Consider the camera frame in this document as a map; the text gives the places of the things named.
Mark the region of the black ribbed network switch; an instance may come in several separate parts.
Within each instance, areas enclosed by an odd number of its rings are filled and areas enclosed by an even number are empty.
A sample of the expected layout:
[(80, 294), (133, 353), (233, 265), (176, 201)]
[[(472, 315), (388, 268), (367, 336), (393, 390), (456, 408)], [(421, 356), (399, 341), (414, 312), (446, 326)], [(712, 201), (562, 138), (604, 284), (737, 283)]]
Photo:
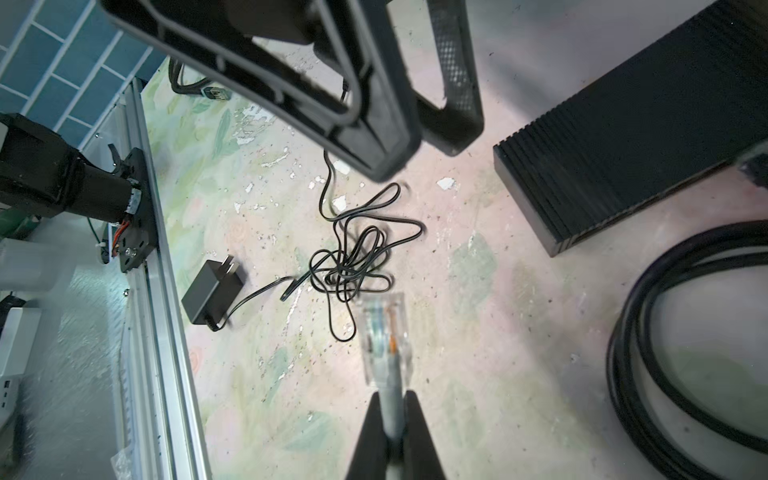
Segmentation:
[(544, 250), (582, 240), (767, 137), (767, 5), (717, 1), (494, 148)]

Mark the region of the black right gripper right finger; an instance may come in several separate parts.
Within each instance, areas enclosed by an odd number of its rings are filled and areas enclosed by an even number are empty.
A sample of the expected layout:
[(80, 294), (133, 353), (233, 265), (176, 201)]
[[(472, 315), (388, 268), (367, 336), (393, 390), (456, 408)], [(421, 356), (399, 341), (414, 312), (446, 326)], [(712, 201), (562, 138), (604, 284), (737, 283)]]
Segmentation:
[(429, 432), (417, 394), (404, 396), (403, 478), (407, 480), (445, 480), (437, 450)]

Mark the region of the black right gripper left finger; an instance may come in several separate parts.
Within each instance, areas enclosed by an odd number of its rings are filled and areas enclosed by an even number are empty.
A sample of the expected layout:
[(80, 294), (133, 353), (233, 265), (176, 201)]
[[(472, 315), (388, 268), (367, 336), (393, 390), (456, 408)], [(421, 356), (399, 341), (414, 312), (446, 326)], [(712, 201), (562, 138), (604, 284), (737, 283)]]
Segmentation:
[(384, 432), (379, 393), (374, 393), (346, 474), (346, 480), (385, 480), (388, 438)]

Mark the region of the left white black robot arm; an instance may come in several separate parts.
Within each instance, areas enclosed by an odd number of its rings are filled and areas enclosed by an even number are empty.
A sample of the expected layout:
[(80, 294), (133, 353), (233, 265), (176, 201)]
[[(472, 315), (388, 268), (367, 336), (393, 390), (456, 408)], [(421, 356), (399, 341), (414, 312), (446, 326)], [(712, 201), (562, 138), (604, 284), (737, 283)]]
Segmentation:
[[(444, 83), (435, 106), (408, 79), (383, 1), (107, 1), (108, 17), (267, 108), (368, 179), (401, 170), (422, 143), (466, 149), (484, 117), (466, 5), (431, 1)], [(35, 215), (118, 222), (147, 204), (137, 175), (103, 171), (50, 129), (1, 118), (1, 200)]]

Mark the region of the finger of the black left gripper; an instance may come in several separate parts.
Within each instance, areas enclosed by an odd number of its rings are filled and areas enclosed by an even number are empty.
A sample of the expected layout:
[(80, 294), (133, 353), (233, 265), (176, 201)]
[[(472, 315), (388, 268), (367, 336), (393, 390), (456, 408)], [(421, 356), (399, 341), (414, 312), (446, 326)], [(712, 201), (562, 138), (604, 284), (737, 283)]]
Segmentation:
[(423, 139), (447, 156), (456, 156), (484, 129), (484, 115), (466, 3), (429, 0), (428, 13), (444, 84), (445, 105), (417, 95)]
[[(104, 1), (118, 28), (267, 108), (368, 179), (383, 182), (422, 134), (384, 1)], [(317, 45), (344, 103), (254, 43)]]

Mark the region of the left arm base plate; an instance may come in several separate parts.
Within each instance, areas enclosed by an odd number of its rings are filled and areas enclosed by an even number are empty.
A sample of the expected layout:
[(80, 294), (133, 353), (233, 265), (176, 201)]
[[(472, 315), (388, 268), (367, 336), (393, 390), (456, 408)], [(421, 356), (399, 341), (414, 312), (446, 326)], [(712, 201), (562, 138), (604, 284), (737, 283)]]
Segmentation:
[(108, 147), (115, 166), (113, 174), (132, 187), (125, 216), (111, 241), (112, 255), (119, 258), (121, 271), (127, 273), (138, 268), (158, 247), (154, 194), (144, 151), (132, 148), (121, 158), (114, 144)]

